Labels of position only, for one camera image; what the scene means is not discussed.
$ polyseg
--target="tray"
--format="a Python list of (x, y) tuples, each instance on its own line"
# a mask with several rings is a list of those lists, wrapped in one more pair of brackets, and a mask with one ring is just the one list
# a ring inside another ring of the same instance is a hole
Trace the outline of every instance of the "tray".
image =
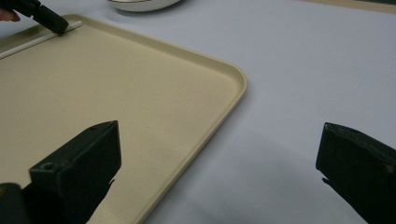
[[(139, 223), (244, 95), (237, 67), (78, 15), (83, 25), (0, 60), (0, 182), (89, 126), (120, 123), (122, 167), (90, 223)], [(0, 41), (0, 53), (40, 26)]]

